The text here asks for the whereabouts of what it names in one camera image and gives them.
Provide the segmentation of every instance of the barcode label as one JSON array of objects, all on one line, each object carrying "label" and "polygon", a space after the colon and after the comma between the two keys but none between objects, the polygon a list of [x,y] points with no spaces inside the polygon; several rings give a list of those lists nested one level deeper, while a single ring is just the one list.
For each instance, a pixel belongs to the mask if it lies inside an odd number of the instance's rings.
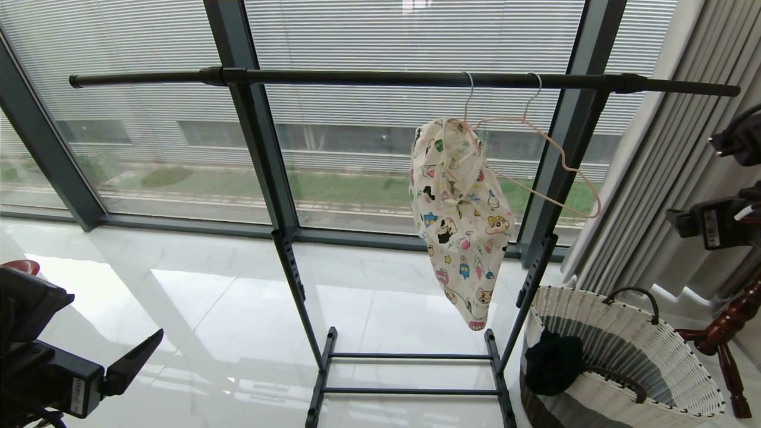
[{"label": "barcode label", "polygon": [[705,242],[710,248],[718,247],[721,241],[718,236],[718,221],[716,220],[716,210],[710,209],[703,213],[705,218]]},{"label": "barcode label", "polygon": [[78,416],[83,416],[84,410],[84,379],[72,378],[72,407],[70,411]]}]

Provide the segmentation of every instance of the white patterned garment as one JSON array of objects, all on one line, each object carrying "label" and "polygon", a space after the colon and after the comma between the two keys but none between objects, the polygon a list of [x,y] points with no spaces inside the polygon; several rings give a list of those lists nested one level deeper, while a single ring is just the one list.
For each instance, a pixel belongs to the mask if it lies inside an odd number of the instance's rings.
[{"label": "white patterned garment", "polygon": [[409,172],[412,214],[436,279],[475,331],[486,326],[512,212],[467,123],[436,119],[416,130]]}]

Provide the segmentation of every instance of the wicker basket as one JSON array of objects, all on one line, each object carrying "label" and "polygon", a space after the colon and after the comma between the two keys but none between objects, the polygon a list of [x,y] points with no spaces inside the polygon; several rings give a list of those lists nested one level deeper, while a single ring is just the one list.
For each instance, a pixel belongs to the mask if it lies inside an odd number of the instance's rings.
[{"label": "wicker basket", "polygon": [[521,360],[521,401],[535,427],[698,426],[724,413],[724,399],[682,337],[654,315],[613,301],[620,289],[606,297],[583,290],[540,287],[529,312],[525,350],[547,329],[562,336],[578,336],[590,366],[602,366],[629,378],[647,394],[594,372],[579,375],[564,392],[535,395],[527,388],[525,357]]}]

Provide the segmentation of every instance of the white curtain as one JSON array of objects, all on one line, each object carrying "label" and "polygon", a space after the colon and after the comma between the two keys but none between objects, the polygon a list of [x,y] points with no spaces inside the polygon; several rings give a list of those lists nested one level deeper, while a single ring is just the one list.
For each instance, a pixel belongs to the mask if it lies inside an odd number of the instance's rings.
[{"label": "white curtain", "polygon": [[705,251],[666,221],[669,208],[732,196],[761,180],[760,167],[719,158],[708,137],[761,100],[761,2],[682,0],[654,78],[739,85],[735,98],[648,94],[622,137],[601,190],[603,215],[587,222],[566,257],[564,281],[595,292],[658,284],[722,298],[761,264],[749,247]]}]

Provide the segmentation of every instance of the glass window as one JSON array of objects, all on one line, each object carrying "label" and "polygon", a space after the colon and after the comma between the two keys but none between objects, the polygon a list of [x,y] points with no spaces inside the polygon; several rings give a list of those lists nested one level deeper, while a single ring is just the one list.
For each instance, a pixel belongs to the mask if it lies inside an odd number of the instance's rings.
[{"label": "glass window", "polygon": [[131,144],[119,120],[59,120],[58,128],[67,143],[93,142],[103,144]]},{"label": "glass window", "polygon": [[[651,77],[677,1],[628,0],[605,72]],[[597,189],[602,187],[621,135],[644,98],[642,92],[610,95],[581,164],[581,170]],[[579,178],[571,188],[567,203],[579,211],[595,210],[592,192]],[[558,243],[573,244],[585,222],[586,218],[564,209],[555,229]]]},{"label": "glass window", "polygon": [[4,0],[0,24],[109,212],[269,222],[248,151],[220,150],[245,146],[226,88],[68,84],[219,64],[203,2]]},{"label": "glass window", "polygon": [[1,111],[0,204],[66,209],[5,113]]},{"label": "glass window", "polygon": [[[249,0],[263,69],[565,73],[582,0]],[[416,232],[409,206],[415,129],[462,117],[469,88],[267,85],[302,225]],[[469,118],[516,116],[535,91],[477,88]],[[547,129],[559,91],[531,119]],[[527,126],[488,123],[489,165],[533,183],[544,141]],[[528,192],[502,185],[522,216]]]},{"label": "glass window", "polygon": [[177,122],[188,145],[246,148],[238,122]]}]

